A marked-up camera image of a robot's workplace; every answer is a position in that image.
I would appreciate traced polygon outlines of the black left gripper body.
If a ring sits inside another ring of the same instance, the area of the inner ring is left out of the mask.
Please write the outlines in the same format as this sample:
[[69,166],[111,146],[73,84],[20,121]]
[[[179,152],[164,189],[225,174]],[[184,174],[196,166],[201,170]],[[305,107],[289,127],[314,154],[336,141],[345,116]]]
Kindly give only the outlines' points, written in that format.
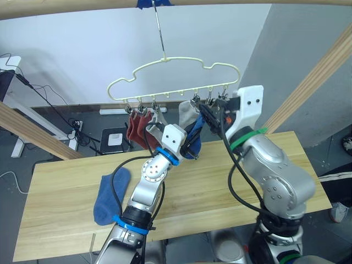
[[181,155],[187,159],[187,151],[192,150],[196,154],[199,155],[199,143],[198,142],[188,142],[188,138],[186,139],[184,145],[180,149]]

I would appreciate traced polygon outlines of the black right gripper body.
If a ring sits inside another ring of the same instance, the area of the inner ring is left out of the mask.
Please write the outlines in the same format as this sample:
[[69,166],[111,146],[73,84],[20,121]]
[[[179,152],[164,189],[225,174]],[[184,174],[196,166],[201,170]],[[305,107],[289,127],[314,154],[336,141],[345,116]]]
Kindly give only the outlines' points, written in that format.
[[224,113],[224,122],[226,125],[232,125],[236,120],[237,111],[240,110],[240,97],[232,97],[229,99],[216,99],[216,104]]

